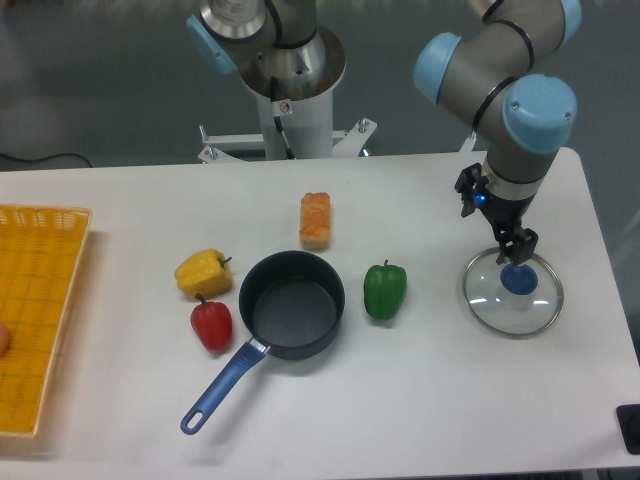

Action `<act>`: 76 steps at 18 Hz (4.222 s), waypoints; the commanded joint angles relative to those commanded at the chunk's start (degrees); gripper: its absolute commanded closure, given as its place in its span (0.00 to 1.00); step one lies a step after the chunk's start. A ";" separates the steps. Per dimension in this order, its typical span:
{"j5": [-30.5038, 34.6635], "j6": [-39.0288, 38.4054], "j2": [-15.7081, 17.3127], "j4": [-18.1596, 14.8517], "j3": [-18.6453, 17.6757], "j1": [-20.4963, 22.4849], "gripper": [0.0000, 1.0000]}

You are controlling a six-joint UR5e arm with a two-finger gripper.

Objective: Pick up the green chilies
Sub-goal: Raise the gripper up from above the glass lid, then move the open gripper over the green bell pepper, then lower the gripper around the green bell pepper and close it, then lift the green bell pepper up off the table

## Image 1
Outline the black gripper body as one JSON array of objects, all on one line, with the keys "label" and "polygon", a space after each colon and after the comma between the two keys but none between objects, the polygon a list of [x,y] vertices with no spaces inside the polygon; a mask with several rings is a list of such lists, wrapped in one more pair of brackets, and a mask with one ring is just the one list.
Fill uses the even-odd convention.
[{"label": "black gripper body", "polygon": [[522,226],[522,217],[534,197],[504,199],[487,189],[478,193],[478,207],[490,223],[494,238],[499,243],[516,242],[516,238],[531,238],[532,234]]}]

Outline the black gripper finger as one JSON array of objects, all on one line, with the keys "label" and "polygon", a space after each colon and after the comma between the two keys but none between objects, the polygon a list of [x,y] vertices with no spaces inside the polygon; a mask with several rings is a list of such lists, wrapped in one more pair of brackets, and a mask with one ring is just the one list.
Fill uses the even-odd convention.
[{"label": "black gripper finger", "polygon": [[496,263],[502,265],[511,262],[511,255],[513,254],[514,234],[511,230],[500,230],[496,235],[496,241],[499,246],[499,253],[496,258]]},{"label": "black gripper finger", "polygon": [[538,242],[537,233],[529,228],[518,228],[512,240],[513,252],[510,256],[514,265],[521,265],[532,258]]}]

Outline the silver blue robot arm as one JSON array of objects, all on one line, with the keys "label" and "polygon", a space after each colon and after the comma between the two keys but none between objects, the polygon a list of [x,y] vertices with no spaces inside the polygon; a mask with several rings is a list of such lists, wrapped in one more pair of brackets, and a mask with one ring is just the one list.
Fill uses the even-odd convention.
[{"label": "silver blue robot arm", "polygon": [[[413,69],[425,98],[490,144],[484,162],[464,169],[455,189],[464,215],[480,211],[490,223],[501,263],[533,256],[538,237],[522,218],[577,113],[571,88],[534,66],[575,34],[581,17],[577,1],[492,1],[478,35],[437,35]],[[238,73],[253,94],[269,158],[334,152],[333,91],[346,58],[339,39],[318,23],[314,2],[205,1],[186,28],[215,71]]]}]

